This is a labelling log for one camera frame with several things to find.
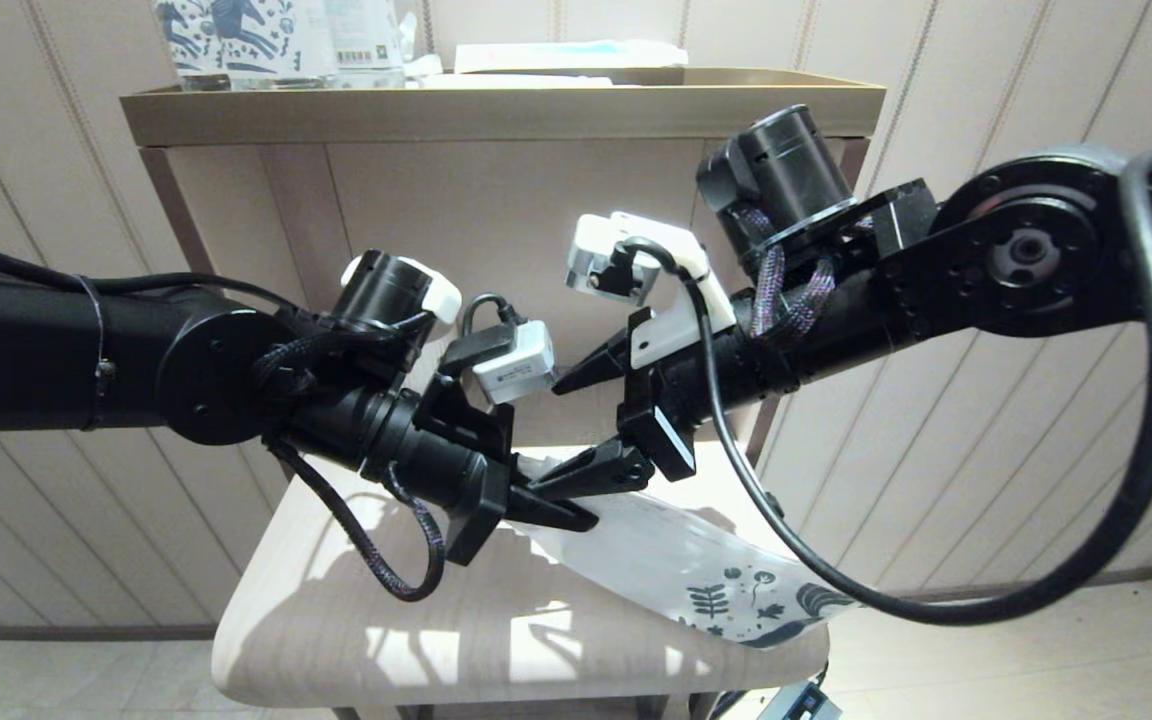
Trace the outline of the clear bottle with barcode label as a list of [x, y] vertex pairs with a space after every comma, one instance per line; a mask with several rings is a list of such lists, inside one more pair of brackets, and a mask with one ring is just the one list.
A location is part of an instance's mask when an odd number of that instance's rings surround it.
[[404, 50], [394, 0], [323, 0], [332, 33], [332, 88], [403, 88]]

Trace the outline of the white blue toothbrush packet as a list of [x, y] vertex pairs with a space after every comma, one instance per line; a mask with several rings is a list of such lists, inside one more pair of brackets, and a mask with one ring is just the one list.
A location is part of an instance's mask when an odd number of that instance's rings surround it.
[[690, 65], [689, 51], [666, 41], [602, 38], [594, 41], [461, 44], [454, 53], [453, 71], [600, 70], [685, 65]]

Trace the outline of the white floral pouch bag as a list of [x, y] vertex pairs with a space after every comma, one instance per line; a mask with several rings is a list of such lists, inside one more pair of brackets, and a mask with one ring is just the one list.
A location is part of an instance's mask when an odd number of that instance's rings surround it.
[[521, 525], [545, 555], [599, 588], [698, 632], [753, 650], [795, 641], [846, 611], [836, 591], [774, 541], [721, 445], [698, 471], [627, 495], [581, 498], [584, 533]]

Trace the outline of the grey power inverter box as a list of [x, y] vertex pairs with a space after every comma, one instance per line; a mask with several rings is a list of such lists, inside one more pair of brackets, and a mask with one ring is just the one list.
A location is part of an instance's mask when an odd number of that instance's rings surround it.
[[817, 682], [778, 689], [755, 720], [841, 720], [842, 711]]

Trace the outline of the blue patterned package on top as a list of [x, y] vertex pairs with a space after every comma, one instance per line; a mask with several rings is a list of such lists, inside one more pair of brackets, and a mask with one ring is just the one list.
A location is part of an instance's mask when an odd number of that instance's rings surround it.
[[338, 73], [325, 0], [212, 0], [234, 91], [323, 88]]

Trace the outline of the beige wooden shelf cabinet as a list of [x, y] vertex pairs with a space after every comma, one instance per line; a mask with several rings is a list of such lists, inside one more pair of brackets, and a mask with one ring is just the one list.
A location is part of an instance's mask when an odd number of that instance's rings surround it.
[[[854, 181], [872, 136], [827, 137]], [[684, 225], [723, 283], [737, 281], [692, 182], [719, 141], [136, 145], [194, 268], [324, 309], [353, 255], [408, 255], [467, 295], [503, 293], [550, 324], [559, 359], [575, 361], [626, 320], [626, 306], [563, 286], [585, 211]], [[522, 702], [785, 685], [823, 667], [828, 647], [824, 630], [771, 652], [696, 632], [552, 562], [509, 526], [430, 600], [393, 600], [293, 480], [220, 621], [211, 670], [221, 694], [265, 708], [517, 717]]]

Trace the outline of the crumpled clear plastic wrapper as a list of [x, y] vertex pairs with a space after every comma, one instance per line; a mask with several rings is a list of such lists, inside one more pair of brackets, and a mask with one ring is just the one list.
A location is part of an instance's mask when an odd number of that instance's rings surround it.
[[435, 53], [426, 53], [417, 56], [416, 40], [419, 31], [419, 18], [415, 14], [408, 13], [397, 24], [399, 47], [401, 47], [404, 59], [404, 77], [407, 79], [422, 82], [430, 76], [444, 74], [442, 58]]

